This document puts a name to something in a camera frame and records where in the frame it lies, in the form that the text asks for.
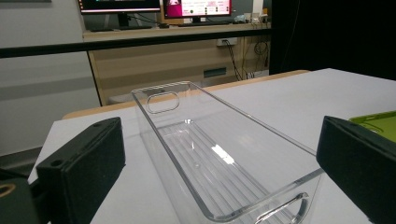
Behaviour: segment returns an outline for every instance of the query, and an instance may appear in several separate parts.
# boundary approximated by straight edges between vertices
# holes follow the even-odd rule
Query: power outlet
[[[238,41],[237,37],[230,37],[230,38],[222,38],[218,39],[217,46],[227,46],[227,42],[225,40],[228,40],[230,45],[236,45],[236,42]]]

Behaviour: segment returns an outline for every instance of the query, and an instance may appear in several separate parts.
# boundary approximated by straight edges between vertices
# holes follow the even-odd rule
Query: clear plastic bin
[[[132,91],[180,223],[308,223],[315,152],[190,82]]]

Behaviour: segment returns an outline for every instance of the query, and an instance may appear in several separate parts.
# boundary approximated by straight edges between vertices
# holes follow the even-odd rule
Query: gray wall
[[[0,48],[82,41],[77,3],[0,3]],[[0,156],[41,147],[53,121],[97,107],[85,52],[0,59]]]

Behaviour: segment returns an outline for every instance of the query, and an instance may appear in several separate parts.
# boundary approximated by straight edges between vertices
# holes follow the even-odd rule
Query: keyboard
[[[201,21],[192,23],[179,24],[178,27],[191,27],[191,26],[210,26],[210,25],[228,25],[225,21]]]
[[[121,26],[117,28],[118,30],[143,30],[143,29],[151,29],[152,26],[142,25],[142,26]]]
[[[152,26],[144,25],[144,26],[121,26],[118,28],[94,28],[91,29],[91,32],[108,32],[108,31],[118,31],[118,30],[142,30],[142,29],[151,29]]]

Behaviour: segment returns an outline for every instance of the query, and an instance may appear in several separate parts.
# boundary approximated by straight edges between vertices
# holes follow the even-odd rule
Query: green tray
[[[396,110],[349,120],[396,142]]]

